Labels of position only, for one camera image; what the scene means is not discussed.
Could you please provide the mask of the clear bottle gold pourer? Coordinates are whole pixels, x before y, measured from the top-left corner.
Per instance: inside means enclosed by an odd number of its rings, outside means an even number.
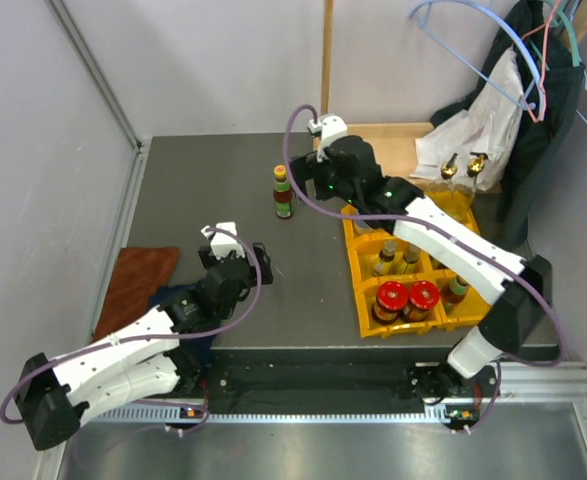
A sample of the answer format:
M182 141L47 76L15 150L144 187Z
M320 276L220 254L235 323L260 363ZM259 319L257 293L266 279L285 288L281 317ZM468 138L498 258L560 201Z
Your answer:
M457 159L458 153L455 152L447 161L441 164L439 178L434 181L427 189L427 193L430 196L442 193L453 194L453 178L458 172Z

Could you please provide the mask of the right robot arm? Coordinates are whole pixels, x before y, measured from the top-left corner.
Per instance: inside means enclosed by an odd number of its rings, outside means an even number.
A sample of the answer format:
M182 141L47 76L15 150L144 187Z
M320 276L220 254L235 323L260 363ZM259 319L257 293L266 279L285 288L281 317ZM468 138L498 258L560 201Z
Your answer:
M338 116L309 111L309 134L318 147L282 156L298 197L320 213L320 201L334 198L354 209L351 218L406 241L434 257L470 283L490 309L459 341L440 370L442 388L460 396L490 363L512 357L543 318L556 320L551 306L552 268L541 256L526 260L482 238L441 210L419 187L382 174L372 146L348 132Z

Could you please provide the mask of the green bottle gold pourer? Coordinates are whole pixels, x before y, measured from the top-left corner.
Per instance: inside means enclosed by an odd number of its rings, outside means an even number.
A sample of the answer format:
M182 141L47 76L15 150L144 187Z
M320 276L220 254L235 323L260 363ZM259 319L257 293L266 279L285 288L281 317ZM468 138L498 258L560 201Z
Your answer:
M440 296L446 314L451 314L465 299L469 283L459 275L453 277L441 290Z

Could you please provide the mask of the red sauce bottle yellow cap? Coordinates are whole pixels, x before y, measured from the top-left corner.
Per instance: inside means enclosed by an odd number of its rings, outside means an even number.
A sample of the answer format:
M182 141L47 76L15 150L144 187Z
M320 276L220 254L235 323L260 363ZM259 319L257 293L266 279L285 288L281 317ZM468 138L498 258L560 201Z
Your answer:
M289 219L293 216L293 192L287 177L287 170L283 164L273 170L273 199L275 213L280 219Z

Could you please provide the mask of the yellow label brown cap bottle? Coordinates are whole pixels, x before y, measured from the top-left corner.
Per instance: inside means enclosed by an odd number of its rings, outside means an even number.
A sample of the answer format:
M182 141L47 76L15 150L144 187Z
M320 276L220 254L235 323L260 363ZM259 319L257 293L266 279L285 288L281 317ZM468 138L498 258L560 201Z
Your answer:
M421 250L417 246L408 244L398 261L397 273L399 275L413 274L419 261L420 252Z

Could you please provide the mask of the red lid jar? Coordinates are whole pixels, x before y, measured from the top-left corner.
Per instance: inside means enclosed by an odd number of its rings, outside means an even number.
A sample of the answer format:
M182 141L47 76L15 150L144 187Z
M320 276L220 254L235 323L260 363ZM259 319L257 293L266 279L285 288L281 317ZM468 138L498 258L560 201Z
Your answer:
M384 282L376 291L371 307L372 318L381 325L390 325L398 320L407 303L408 290L403 284Z
M408 290L408 300L402 315L405 321L423 321L440 300L440 291L430 281L417 281Z

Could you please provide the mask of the small brown cap bottle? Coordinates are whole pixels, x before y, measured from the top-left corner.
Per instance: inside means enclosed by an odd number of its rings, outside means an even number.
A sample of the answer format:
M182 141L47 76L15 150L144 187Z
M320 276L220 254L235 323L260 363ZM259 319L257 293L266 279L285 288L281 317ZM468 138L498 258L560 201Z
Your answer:
M394 240L387 240L372 266L372 275L376 277L387 276L390 274L395 256L398 250L398 244Z

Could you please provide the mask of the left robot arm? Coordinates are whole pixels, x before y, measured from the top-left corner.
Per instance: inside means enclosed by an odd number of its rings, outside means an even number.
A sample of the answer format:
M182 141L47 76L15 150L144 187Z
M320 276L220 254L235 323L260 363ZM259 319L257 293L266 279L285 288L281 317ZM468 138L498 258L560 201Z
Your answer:
M193 394L215 336L239 323L236 306L273 281L266 247L232 222L202 230L206 274L129 325L74 352L29 358L10 397L33 447L51 449L100 415L148 397Z

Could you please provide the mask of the clear bottle red label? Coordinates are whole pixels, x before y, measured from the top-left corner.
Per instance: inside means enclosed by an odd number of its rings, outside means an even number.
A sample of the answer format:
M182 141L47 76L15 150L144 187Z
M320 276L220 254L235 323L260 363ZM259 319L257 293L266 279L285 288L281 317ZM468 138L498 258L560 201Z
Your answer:
M483 172L485 164L489 159L487 153L471 152L466 167L466 174L469 178L469 185L459 185L458 192L460 194L458 220L462 221L471 208L472 202L477 192L477 183L479 175Z

